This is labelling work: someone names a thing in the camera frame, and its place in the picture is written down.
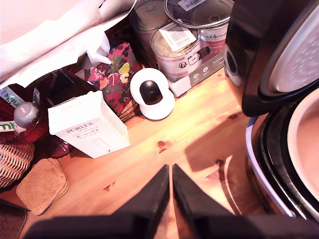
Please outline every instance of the pink floral bag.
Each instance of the pink floral bag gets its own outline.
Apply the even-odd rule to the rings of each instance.
[[[103,92],[108,106],[121,118],[135,109],[132,101],[130,82],[132,76],[141,69],[128,43],[112,48],[108,54],[111,65],[101,63],[75,75],[88,81],[95,89]]]

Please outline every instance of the white security camera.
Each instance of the white security camera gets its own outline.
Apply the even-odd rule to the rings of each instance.
[[[165,118],[174,108],[175,98],[168,88],[167,78],[157,69],[139,70],[132,77],[130,90],[142,114],[151,120]]]

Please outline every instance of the rice cooker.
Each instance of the rice cooker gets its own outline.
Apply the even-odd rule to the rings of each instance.
[[[236,0],[224,59],[256,191],[319,222],[319,0]]]

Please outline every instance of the wooden table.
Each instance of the wooden table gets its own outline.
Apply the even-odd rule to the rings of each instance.
[[[21,237],[42,219],[111,214],[138,193],[164,164],[174,163],[229,211],[264,213],[245,172],[244,132],[248,118],[224,77],[221,69],[192,88],[176,100],[172,113],[163,120],[135,117],[128,121],[128,148],[97,159],[74,149],[60,158],[70,188],[42,216],[29,212]],[[14,192],[2,193],[1,198],[21,204]],[[172,197],[156,238],[191,238]]]

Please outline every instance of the wicker basket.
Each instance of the wicker basket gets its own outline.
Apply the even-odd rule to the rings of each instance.
[[[34,144],[0,144],[0,188],[19,180],[33,159]]]

